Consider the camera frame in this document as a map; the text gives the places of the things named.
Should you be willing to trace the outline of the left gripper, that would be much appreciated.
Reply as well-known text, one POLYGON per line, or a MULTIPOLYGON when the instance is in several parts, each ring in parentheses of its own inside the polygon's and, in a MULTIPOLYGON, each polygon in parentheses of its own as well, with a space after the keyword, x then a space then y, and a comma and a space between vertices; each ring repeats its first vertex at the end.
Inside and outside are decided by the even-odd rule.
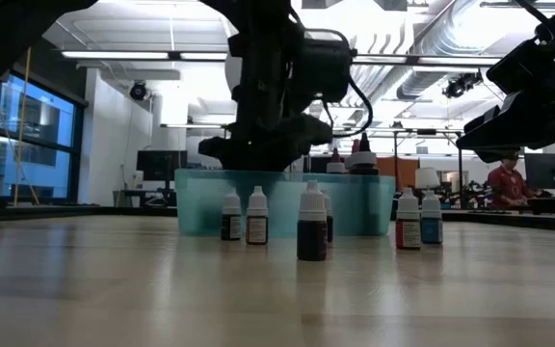
POLYGON ((282 172, 311 146, 331 139, 330 127, 304 112, 322 91, 303 70, 301 25, 251 29, 230 38, 229 45, 231 55, 242 60, 231 93, 236 120, 227 126, 228 139, 205 139, 199 153, 218 159, 226 170, 282 172))

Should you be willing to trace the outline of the teal translucent plastic bin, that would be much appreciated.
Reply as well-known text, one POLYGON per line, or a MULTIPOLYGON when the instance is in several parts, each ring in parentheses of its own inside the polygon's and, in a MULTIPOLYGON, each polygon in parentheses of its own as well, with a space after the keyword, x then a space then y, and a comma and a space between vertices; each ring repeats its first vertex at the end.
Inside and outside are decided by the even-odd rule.
POLYGON ((218 237, 225 196, 237 193, 241 209, 246 210, 253 188, 260 186, 269 207, 269 236, 294 237, 300 195, 309 180, 329 193, 336 237, 387 234, 395 193, 392 176, 192 169, 175 172, 179 231, 218 237))

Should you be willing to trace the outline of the large violet Chefmaster bottle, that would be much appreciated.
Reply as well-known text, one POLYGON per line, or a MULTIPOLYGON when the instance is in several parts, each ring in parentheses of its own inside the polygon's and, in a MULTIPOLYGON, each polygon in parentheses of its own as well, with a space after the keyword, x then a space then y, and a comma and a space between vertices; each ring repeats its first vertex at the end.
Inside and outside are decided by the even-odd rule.
POLYGON ((342 161, 342 157, 339 154, 337 148, 332 150, 332 155, 329 163, 326 165, 327 174, 344 174, 346 172, 346 167, 342 161))

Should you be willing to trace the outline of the small orange-label dropper bottle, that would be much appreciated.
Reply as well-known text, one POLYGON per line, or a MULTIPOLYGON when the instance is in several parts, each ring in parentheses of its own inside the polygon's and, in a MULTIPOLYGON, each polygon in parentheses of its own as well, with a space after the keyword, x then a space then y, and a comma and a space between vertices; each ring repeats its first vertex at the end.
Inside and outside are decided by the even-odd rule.
POLYGON ((249 245, 266 245, 269 233, 267 197, 261 186, 255 186, 249 197, 246 215, 246 242, 249 245))

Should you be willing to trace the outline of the small dark white-label dropper bottle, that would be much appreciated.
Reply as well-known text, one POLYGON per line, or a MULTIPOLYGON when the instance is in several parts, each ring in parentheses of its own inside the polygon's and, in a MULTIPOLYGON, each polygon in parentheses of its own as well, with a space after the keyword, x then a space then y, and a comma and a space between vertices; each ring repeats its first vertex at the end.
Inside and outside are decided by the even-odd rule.
POLYGON ((221 239, 235 241, 241 239, 242 211, 238 194, 233 191, 224 198, 222 209, 221 239))

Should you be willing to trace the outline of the large black Chefmaster bottle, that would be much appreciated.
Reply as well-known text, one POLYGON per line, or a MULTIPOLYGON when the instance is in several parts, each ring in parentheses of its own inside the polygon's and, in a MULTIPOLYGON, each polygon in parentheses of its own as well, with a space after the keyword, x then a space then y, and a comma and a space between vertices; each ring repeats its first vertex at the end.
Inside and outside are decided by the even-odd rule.
POLYGON ((363 132, 358 142, 358 150, 350 156, 350 174, 378 175, 377 156, 371 150, 367 134, 363 132))

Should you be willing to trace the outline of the small maroon dropper bottle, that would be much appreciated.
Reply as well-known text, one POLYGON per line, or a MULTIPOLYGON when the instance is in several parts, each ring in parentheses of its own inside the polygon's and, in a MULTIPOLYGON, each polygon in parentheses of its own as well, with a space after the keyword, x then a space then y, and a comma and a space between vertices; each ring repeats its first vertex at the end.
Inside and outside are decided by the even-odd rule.
POLYGON ((316 180, 309 180, 301 193, 297 223, 297 258, 324 261, 328 250, 325 198, 316 180))

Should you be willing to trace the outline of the person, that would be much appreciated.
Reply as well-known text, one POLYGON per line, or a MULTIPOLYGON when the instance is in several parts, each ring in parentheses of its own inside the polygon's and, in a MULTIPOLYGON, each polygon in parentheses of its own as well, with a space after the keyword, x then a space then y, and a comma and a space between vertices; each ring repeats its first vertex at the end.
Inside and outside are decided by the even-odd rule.
POLYGON ((489 173, 488 185, 491 189, 491 205, 494 208, 524 206, 534 197, 523 176, 515 168, 517 162, 517 152, 506 154, 500 159, 500 165, 489 173))

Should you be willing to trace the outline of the black ceiling spotlight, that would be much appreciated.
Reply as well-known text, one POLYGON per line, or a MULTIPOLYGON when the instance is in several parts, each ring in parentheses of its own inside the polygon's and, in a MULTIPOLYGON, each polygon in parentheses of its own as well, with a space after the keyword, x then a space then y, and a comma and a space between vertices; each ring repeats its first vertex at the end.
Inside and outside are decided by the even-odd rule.
POLYGON ((482 82, 483 76, 480 72, 463 73, 457 78, 450 79, 442 94, 447 98, 459 98, 482 82))

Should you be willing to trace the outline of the white lampshade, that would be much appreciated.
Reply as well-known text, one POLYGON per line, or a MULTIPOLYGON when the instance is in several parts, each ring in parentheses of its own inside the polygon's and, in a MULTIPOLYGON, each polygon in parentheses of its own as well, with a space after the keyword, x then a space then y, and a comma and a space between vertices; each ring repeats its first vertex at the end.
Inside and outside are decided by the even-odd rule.
POLYGON ((440 186, 440 181, 435 168, 419 168, 415 171, 415 187, 421 190, 430 190, 440 186))

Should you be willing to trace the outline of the orange partition panel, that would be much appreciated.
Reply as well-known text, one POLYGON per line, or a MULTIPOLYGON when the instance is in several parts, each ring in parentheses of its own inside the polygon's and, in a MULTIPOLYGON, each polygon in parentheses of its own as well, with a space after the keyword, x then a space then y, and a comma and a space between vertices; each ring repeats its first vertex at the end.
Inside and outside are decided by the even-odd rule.
POLYGON ((400 157, 378 157, 376 167, 379 175, 395 178, 396 191, 404 188, 413 188, 416 185, 416 170, 419 168, 418 159, 405 159, 400 157))

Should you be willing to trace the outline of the small blue dropper bottle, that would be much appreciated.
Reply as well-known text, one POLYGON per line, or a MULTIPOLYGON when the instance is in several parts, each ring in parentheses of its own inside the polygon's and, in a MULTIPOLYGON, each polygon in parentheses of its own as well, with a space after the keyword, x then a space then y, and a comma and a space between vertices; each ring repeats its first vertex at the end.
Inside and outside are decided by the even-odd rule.
POLYGON ((424 244, 443 243, 443 225, 440 201, 428 190, 421 204, 421 240, 424 244))

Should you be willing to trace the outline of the small red dropper bottle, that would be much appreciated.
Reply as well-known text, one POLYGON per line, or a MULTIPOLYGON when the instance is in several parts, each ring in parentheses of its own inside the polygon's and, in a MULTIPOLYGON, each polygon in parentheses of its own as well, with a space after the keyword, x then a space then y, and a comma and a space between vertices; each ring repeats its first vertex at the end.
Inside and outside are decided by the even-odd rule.
POLYGON ((418 250, 421 248, 421 224, 418 199, 411 188, 405 188, 398 199, 395 221, 396 248, 418 250))

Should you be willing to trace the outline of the long ceiling light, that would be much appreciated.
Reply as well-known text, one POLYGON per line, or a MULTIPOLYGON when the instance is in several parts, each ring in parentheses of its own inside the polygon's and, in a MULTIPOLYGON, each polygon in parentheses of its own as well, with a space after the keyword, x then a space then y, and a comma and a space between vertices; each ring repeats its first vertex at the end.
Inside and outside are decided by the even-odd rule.
POLYGON ((97 61, 189 61, 189 62, 221 62, 226 52, 208 51, 62 51, 66 59, 97 60, 97 61))

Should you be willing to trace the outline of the large window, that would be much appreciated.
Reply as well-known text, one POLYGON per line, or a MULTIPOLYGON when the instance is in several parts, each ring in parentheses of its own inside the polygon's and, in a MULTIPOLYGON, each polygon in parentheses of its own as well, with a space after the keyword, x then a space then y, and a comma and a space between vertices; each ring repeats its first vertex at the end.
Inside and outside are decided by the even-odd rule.
POLYGON ((11 74, 0 83, 0 197, 48 204, 77 197, 83 107, 11 74))

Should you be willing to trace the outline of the black aluminium rig frame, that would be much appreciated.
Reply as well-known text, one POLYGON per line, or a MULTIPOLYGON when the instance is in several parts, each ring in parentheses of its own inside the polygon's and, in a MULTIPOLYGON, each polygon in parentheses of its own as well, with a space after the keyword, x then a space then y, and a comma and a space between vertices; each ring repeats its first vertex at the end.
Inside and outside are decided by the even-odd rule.
MULTIPOLYGON (((101 215, 175 218, 178 216, 178 213, 175 208, 103 207, 97 205, 46 205, 0 208, 0 222, 101 215)), ((442 218, 444 222, 450 223, 476 223, 555 230, 555 216, 551 215, 515 214, 515 212, 511 214, 500 214, 493 213, 492 211, 443 210, 442 218)))

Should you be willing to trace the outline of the silver ventilation duct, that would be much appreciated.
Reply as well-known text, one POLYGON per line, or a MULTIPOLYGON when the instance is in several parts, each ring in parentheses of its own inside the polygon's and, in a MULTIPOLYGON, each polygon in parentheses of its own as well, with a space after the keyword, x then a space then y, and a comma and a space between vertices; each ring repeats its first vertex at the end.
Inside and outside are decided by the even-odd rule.
MULTIPOLYGON (((502 29, 491 24, 490 8, 482 8, 486 0, 455 0, 431 29, 414 45, 415 55, 461 56, 479 55, 498 41, 502 29)), ((397 89, 398 98, 416 99, 435 82, 442 72, 409 71, 410 75, 397 89)))

